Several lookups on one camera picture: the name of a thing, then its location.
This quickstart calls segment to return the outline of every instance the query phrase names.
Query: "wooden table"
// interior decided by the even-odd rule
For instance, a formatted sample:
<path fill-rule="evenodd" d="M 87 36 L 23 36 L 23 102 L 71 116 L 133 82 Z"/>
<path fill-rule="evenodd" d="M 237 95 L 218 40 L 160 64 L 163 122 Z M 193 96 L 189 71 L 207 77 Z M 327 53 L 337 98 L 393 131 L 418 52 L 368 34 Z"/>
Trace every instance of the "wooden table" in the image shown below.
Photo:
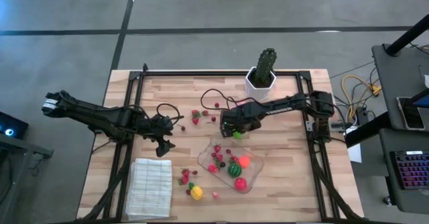
<path fill-rule="evenodd" d="M 310 71 L 314 90 L 332 92 L 327 70 Z M 105 106 L 114 107 L 123 104 L 128 75 L 128 70 L 112 72 Z M 236 192 L 198 165 L 199 153 L 209 143 L 210 136 L 219 132 L 219 121 L 213 124 L 210 123 L 210 117 L 203 117 L 198 125 L 194 125 L 191 122 L 190 112 L 193 109 L 202 110 L 200 97 L 210 88 L 216 88 L 225 96 L 232 96 L 234 99 L 245 98 L 245 82 L 242 76 L 147 76 L 144 78 L 141 106 L 150 116 L 156 113 L 156 106 L 160 103 L 171 103 L 177 106 L 180 113 L 185 116 L 179 124 L 184 125 L 186 131 L 181 131 L 180 127 L 174 128 L 174 136 L 170 137 L 170 140 L 176 144 L 176 147 L 162 159 L 172 161 L 175 179 L 181 177 L 182 168 L 197 170 L 198 175 L 192 177 L 191 181 L 201 186 L 204 191 L 203 199 L 194 201 L 186 195 L 185 186 L 179 186 L 177 181 L 173 181 L 170 217 L 161 221 L 319 221 L 320 215 L 304 123 L 299 111 L 268 116 L 262 121 L 261 129 L 250 132 L 238 141 L 246 150 L 262 157 L 265 162 L 263 170 L 249 193 Z M 294 77 L 278 76 L 268 100 L 283 98 L 297 92 Z M 207 94 L 204 100 L 207 106 L 214 106 L 216 102 L 220 103 L 221 107 L 225 105 L 225 101 L 216 93 Z M 174 110 L 167 107 L 161 108 L 161 112 L 170 117 L 176 115 Z M 209 111 L 209 113 L 219 119 L 218 111 Z M 94 148 L 106 141 L 105 136 L 98 136 Z M 156 143 L 143 140 L 140 136 L 135 137 L 132 160 L 158 159 L 155 153 L 156 147 Z M 333 141 L 326 147 L 336 189 L 354 212 L 363 216 L 346 145 Z M 114 144 L 111 144 L 92 155 L 77 217 L 85 216 L 107 188 L 114 149 Z M 220 194 L 220 199 L 213 199 L 213 191 Z M 330 214 L 326 189 L 323 194 L 328 214 Z M 114 197 L 111 215 L 115 214 L 116 200 L 117 197 Z"/>

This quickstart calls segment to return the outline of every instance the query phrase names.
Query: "concrete floor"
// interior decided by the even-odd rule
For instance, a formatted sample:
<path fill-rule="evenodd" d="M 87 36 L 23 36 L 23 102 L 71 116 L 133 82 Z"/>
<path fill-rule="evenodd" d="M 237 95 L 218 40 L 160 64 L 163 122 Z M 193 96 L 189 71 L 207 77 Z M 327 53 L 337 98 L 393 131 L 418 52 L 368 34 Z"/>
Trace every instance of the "concrete floor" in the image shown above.
<path fill-rule="evenodd" d="M 119 30 L 127 0 L 0 0 L 0 30 Z M 413 25 L 428 0 L 135 0 L 129 29 L 174 27 L 340 27 Z M 334 76 L 372 61 L 371 46 L 403 32 L 128 35 L 119 69 L 249 68 L 262 49 L 278 52 L 276 68 L 327 68 Z M 118 35 L 0 36 L 0 111 L 30 124 L 27 140 L 54 148 L 37 177 L 28 174 L 15 223 L 74 219 L 93 135 L 70 119 L 42 115 L 45 94 L 66 89 L 103 102 Z M 414 43 L 429 42 L 429 34 Z M 347 74 L 367 78 L 373 64 Z M 334 93 L 344 99 L 340 82 Z M 351 80 L 347 88 L 355 83 Z M 357 96 L 363 92 L 358 89 Z M 383 113 L 382 97 L 369 108 Z M 365 216 L 374 221 L 425 223 L 429 216 L 386 207 L 384 179 L 356 175 Z"/>

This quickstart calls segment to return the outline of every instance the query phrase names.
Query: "rgb keyboard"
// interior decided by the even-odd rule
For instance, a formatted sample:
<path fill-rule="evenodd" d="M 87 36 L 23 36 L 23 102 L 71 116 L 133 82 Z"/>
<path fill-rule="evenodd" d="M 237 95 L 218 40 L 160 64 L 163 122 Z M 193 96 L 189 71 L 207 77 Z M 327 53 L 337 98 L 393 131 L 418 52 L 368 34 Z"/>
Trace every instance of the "rgb keyboard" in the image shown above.
<path fill-rule="evenodd" d="M 400 151 L 391 154 L 403 189 L 429 188 L 429 151 Z"/>

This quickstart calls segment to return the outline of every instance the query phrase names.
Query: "yellow toy pepper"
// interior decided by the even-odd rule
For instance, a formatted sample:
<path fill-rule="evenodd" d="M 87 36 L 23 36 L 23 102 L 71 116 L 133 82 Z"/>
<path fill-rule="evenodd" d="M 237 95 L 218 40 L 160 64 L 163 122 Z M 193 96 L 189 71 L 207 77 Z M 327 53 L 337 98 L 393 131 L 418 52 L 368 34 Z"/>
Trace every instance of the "yellow toy pepper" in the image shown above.
<path fill-rule="evenodd" d="M 196 186 L 194 183 L 189 182 L 190 195 L 196 201 L 202 198 L 202 189 L 199 186 Z"/>

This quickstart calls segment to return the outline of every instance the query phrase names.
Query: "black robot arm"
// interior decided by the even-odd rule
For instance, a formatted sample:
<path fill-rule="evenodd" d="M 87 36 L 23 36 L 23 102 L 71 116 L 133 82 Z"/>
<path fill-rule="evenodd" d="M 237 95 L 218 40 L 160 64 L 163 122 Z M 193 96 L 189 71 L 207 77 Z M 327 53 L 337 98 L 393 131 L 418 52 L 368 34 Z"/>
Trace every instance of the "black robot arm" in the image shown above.
<path fill-rule="evenodd" d="M 221 133 L 231 137 L 234 132 L 245 133 L 261 127 L 261 120 L 268 115 L 288 111 L 303 111 L 315 118 L 316 141 L 329 138 L 328 118 L 334 115 L 332 95 L 322 91 L 310 94 L 298 93 L 291 97 L 266 103 L 244 103 L 231 110 L 221 111 Z"/>
<path fill-rule="evenodd" d="M 46 95 L 42 111 L 48 117 L 69 117 L 84 123 L 91 131 L 102 131 L 115 142 L 120 142 L 130 133 L 141 135 L 144 139 L 149 138 L 152 142 L 158 142 L 158 157 L 175 147 L 164 139 L 165 135 L 173 135 L 172 119 L 160 114 L 151 118 L 141 107 L 131 108 L 132 106 L 107 108 L 79 101 L 66 91 L 60 91 Z"/>

